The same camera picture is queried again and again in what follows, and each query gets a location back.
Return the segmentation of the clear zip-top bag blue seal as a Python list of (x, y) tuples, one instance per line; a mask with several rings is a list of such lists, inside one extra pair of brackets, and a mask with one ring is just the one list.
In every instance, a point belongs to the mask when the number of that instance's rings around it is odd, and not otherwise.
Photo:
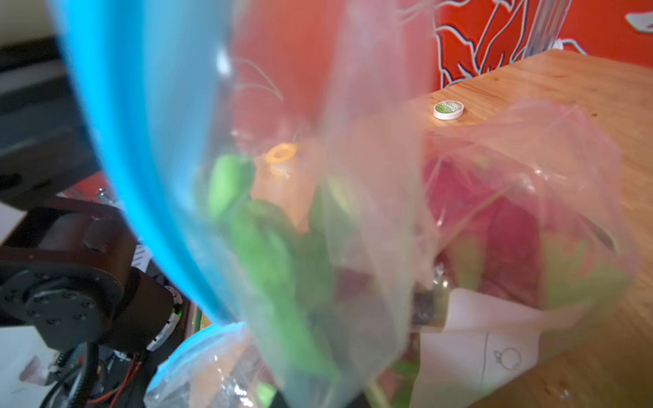
[(584, 112), (428, 130), (424, 3), (50, 7), (126, 219), (212, 321), (148, 407), (468, 407), (639, 271), (620, 150)]

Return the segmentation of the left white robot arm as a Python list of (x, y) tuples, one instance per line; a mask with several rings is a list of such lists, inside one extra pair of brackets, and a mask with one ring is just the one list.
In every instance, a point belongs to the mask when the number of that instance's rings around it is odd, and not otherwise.
[(185, 336), (189, 301), (134, 264), (112, 206), (54, 197), (1, 207), (1, 324), (33, 327), (60, 352), (45, 407), (141, 407)]

